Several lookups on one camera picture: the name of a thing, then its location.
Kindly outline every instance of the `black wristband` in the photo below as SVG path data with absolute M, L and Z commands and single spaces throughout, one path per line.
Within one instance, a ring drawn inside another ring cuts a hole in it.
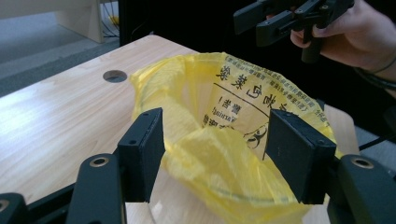
M 389 81 L 381 77 L 377 77 L 373 74 L 364 71 L 361 68 L 355 67 L 354 70 L 356 71 L 356 73 L 361 75 L 363 79 L 377 86 L 378 88 L 396 91 L 396 82 Z

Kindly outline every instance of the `light wood tabletop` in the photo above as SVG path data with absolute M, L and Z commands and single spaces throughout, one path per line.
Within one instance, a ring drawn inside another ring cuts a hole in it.
M 116 149 L 133 123 L 134 88 L 128 80 L 104 80 L 105 72 L 121 70 L 129 76 L 163 58 L 194 52 L 148 35 L 0 98 L 0 193 L 17 192 L 32 203 L 74 183 L 79 166 L 90 156 Z M 328 105 L 325 113 L 340 150 L 358 153 L 352 118 Z M 160 170 L 153 199 L 171 195 L 166 189 L 184 194 L 184 207 L 202 210 L 205 215 L 196 217 L 197 223 L 219 221 Z M 147 203 L 128 203 L 128 222 L 154 223 L 153 219 L 158 220 L 155 212 L 166 209 L 151 206 L 154 214 Z

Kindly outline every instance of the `yellow plastic bag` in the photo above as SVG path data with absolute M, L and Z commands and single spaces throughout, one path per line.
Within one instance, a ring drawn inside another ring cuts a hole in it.
M 131 75 L 133 119 L 163 108 L 162 168 L 228 223 L 300 223 L 297 203 L 264 155 L 271 108 L 334 140 L 318 103 L 279 73 L 227 53 L 180 55 Z

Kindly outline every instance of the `person's arm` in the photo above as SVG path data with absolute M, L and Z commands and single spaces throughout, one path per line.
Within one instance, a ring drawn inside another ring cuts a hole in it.
M 313 36 L 323 38 L 323 56 L 396 83 L 395 24 L 363 0 L 325 29 L 314 27 Z M 309 46 L 303 32 L 291 32 L 290 39 L 300 48 Z M 396 98 L 396 91 L 387 91 Z

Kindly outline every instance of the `plastic bag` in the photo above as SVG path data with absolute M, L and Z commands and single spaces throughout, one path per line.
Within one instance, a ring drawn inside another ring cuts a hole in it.
M 299 223 L 296 201 L 264 156 L 271 108 L 334 140 L 319 104 L 279 73 L 227 53 L 161 60 L 131 75 L 133 119 L 163 108 L 162 168 L 228 223 Z

